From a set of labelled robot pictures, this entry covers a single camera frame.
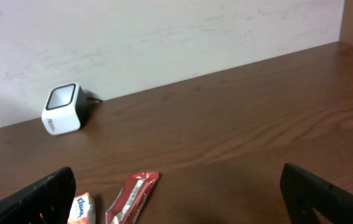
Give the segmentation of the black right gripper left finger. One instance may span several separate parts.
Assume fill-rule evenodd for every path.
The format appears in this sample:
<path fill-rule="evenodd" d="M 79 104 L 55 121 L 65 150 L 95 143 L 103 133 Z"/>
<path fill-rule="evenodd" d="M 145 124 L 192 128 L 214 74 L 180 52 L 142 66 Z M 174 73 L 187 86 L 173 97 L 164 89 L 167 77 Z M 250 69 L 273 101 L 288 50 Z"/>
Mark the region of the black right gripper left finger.
<path fill-rule="evenodd" d="M 70 167 L 0 200 L 0 223 L 66 223 L 76 191 Z"/>

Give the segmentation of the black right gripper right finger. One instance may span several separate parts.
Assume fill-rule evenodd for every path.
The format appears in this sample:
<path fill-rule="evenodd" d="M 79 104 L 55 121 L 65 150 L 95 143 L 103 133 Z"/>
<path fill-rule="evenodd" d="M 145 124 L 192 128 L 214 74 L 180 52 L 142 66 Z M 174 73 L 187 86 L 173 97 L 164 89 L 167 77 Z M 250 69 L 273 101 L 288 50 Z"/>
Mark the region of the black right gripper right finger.
<path fill-rule="evenodd" d="M 292 223 L 353 223 L 353 194 L 293 164 L 286 163 L 280 190 Z"/>

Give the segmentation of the orange tissue packet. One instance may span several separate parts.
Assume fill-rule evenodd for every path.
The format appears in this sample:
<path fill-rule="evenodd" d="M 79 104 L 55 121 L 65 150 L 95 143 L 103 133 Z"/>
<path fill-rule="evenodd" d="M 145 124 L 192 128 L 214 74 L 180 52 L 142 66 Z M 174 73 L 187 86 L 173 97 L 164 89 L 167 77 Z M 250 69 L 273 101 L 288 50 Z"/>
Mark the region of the orange tissue packet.
<path fill-rule="evenodd" d="M 96 211 L 95 203 L 87 192 L 76 196 L 71 205 L 68 224 L 95 224 Z"/>

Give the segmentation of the red chocolate bar wrapper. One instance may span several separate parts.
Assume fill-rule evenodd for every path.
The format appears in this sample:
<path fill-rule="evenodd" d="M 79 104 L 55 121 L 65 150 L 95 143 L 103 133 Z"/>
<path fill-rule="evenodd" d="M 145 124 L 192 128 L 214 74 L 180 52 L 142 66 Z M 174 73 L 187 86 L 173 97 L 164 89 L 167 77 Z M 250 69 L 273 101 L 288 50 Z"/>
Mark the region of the red chocolate bar wrapper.
<path fill-rule="evenodd" d="M 107 224 L 134 224 L 160 178 L 159 172 L 130 174 L 117 198 L 105 213 Z"/>

